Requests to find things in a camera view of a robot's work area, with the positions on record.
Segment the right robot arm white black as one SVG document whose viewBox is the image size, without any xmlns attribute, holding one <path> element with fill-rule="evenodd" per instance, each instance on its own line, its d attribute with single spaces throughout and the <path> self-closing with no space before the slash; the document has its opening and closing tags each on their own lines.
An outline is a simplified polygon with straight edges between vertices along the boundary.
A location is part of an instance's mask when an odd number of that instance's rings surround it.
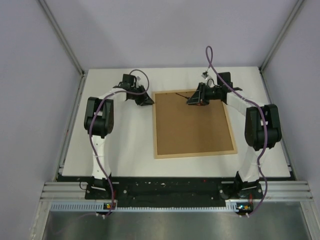
<svg viewBox="0 0 320 240">
<path fill-rule="evenodd" d="M 204 78 L 187 99 L 189 106 L 207 106 L 210 101 L 219 100 L 233 107 L 245 117 L 244 138 L 248 145 L 244 161 L 236 172 L 232 187 L 221 190 L 227 198 L 245 198 L 252 189 L 257 189 L 262 172 L 264 154 L 282 138 L 278 107 L 263 104 L 249 98 L 240 87 L 234 87 L 230 72 L 217 74 L 217 80 L 207 71 Z"/>
</svg>

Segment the pink handled screwdriver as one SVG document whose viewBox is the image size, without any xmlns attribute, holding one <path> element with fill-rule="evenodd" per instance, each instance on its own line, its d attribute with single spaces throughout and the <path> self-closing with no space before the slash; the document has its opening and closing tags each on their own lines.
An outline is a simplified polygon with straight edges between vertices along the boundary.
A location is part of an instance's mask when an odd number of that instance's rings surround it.
<svg viewBox="0 0 320 240">
<path fill-rule="evenodd" d="M 178 96 L 180 96 L 180 97 L 183 97 L 184 99 L 187 99 L 187 100 L 189 100 L 189 97 L 187 97 L 187 96 L 184 96 L 184 95 L 181 95 L 181 94 L 179 94 L 179 93 L 175 93 L 176 95 L 178 95 Z"/>
</svg>

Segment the wooden photo frame brown back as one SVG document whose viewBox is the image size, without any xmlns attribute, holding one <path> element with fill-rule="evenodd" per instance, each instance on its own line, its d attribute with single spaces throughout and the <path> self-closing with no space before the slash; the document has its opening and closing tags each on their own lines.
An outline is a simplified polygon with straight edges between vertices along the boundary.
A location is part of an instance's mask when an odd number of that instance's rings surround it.
<svg viewBox="0 0 320 240">
<path fill-rule="evenodd" d="M 213 100 L 207 106 L 187 105 L 193 90 L 154 91 L 153 149 L 156 159 L 237 154 L 227 106 Z"/>
</svg>

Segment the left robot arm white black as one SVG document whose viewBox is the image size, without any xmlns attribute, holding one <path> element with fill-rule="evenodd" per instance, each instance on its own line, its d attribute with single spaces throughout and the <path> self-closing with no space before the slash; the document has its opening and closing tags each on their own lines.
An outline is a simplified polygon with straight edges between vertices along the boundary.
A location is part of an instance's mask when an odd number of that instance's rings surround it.
<svg viewBox="0 0 320 240">
<path fill-rule="evenodd" d="M 128 74 L 123 74 L 122 81 L 110 91 L 87 99 L 83 126 L 92 148 L 92 185 L 102 198 L 109 198 L 114 193 L 105 145 L 107 135 L 112 133 L 115 126 L 116 104 L 133 100 L 140 107 L 154 105 L 155 102 L 148 94 L 149 87 L 147 74 L 140 69 L 133 69 Z"/>
</svg>

